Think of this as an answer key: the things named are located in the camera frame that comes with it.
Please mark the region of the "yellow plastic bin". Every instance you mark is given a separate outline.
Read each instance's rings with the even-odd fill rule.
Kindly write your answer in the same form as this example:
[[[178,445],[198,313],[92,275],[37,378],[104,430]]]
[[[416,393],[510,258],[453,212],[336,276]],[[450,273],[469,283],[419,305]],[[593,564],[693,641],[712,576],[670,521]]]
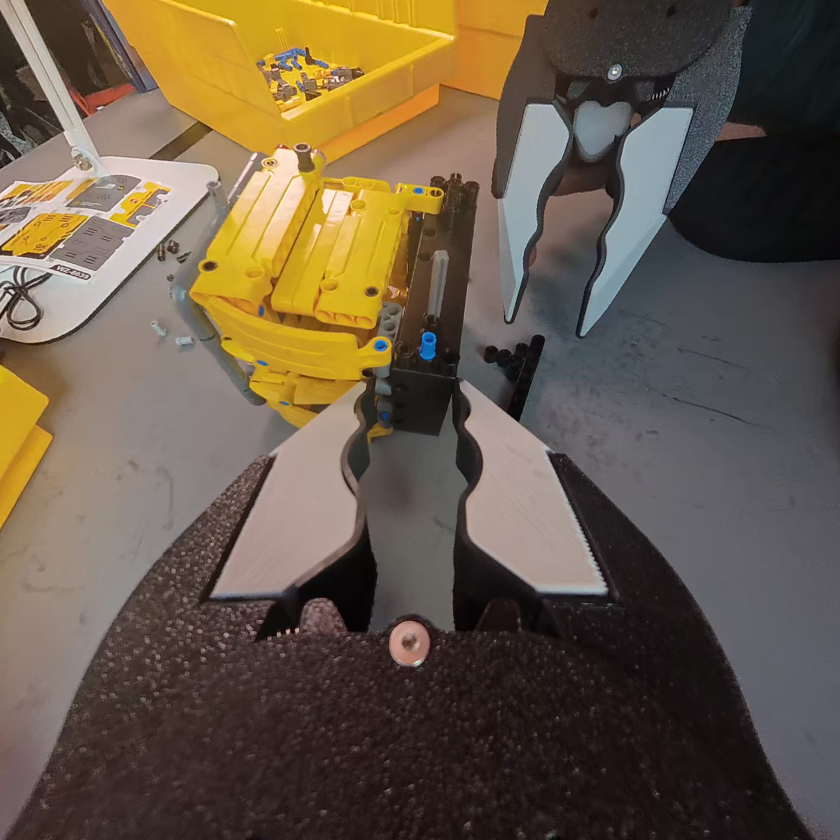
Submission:
[[[53,441],[39,426],[48,404],[46,395],[1,367],[1,526]]]
[[[455,69],[452,1],[108,1],[167,101],[251,151],[336,161],[438,104]],[[362,76],[283,111],[259,62],[310,50]]]
[[[499,100],[528,16],[546,1],[457,1],[455,71],[443,85]]]

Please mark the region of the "person's right hand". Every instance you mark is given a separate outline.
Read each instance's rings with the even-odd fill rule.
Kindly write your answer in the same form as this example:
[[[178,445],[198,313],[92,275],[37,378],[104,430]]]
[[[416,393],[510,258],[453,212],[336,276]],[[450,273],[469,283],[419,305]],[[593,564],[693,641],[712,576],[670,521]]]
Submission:
[[[592,163],[570,164],[564,171],[554,196],[594,193],[604,191],[615,197],[614,162],[611,159]]]

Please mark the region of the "instruction sheet on white stand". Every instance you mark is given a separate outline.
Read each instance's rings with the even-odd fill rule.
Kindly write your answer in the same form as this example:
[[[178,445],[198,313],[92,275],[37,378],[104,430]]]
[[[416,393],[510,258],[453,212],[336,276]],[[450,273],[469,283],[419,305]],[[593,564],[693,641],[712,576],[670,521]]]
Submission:
[[[171,196],[91,281],[12,266],[2,268],[2,338],[19,343],[50,343],[87,323],[141,267],[160,242],[217,187],[208,164],[100,156],[25,2],[2,2],[2,15],[35,78],[55,110],[69,145],[71,167],[54,181],[69,178],[135,175],[167,184]]]

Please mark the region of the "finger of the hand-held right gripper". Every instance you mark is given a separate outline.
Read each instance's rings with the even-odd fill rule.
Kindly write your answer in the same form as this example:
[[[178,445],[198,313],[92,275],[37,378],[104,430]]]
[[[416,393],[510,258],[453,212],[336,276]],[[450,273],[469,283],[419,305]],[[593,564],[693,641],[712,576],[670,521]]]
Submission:
[[[613,303],[663,226],[692,108],[660,108],[629,130],[616,156],[618,198],[597,244],[576,335],[583,338]]]
[[[545,208],[571,152],[571,124],[556,101],[524,109],[507,184],[497,199],[499,279],[505,323],[515,321],[543,234]]]

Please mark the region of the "long black lego beam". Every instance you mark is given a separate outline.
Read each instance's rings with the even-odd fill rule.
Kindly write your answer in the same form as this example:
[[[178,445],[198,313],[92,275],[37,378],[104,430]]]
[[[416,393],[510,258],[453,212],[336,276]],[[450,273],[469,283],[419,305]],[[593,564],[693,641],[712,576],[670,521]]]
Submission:
[[[544,344],[545,337],[539,333],[534,334],[529,344],[518,343],[510,357],[507,378],[514,382],[514,387],[507,413],[517,422],[522,419],[523,410],[541,361]]]

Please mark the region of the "heap of mixed lego parts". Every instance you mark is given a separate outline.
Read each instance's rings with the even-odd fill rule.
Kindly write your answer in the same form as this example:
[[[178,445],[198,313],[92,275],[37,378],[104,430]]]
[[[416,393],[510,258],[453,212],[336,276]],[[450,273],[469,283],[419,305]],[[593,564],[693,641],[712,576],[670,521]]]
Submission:
[[[257,59],[279,113],[284,114],[364,76],[358,66],[336,65],[315,57],[309,47],[291,47]]]

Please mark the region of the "person's right forearm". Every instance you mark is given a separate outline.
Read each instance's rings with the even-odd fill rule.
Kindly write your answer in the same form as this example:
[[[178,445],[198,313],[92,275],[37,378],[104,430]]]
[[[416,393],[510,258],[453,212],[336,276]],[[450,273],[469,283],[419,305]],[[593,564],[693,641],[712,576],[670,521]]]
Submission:
[[[839,2],[731,1],[748,7],[736,98],[718,141],[838,141]]]

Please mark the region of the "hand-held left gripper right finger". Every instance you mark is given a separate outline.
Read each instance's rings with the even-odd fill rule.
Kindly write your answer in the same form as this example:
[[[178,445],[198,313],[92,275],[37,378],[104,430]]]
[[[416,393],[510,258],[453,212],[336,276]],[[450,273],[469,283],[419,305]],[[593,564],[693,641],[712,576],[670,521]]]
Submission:
[[[602,571],[553,451],[467,381],[453,397],[458,501],[453,583],[455,629],[477,629],[488,605],[514,602],[525,624],[544,599],[604,599]]]

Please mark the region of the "yellow grey sticker sheet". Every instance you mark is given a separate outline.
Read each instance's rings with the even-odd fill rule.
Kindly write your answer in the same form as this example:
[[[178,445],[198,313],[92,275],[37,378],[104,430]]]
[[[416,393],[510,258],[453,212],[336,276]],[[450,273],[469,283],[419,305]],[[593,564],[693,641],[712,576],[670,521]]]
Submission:
[[[168,200],[135,175],[14,182],[1,192],[1,265],[91,281]]]

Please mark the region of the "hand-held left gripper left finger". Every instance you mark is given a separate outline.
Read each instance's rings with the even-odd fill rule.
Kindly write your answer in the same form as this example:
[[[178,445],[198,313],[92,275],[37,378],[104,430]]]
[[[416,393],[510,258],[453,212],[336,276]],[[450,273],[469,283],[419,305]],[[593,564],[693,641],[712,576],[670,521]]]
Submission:
[[[371,625],[377,566],[361,496],[376,419],[371,385],[352,386],[270,455],[210,582],[210,602],[270,602],[269,630],[330,601],[352,633]]]

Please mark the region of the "yellow black lego robot body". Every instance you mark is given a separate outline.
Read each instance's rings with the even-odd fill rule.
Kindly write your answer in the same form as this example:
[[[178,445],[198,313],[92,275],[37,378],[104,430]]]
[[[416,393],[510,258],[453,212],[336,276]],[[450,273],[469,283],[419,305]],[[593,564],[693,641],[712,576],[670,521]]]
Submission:
[[[480,184],[324,173],[252,155],[175,299],[239,392],[300,428],[359,384],[369,436],[437,436],[458,374]]]

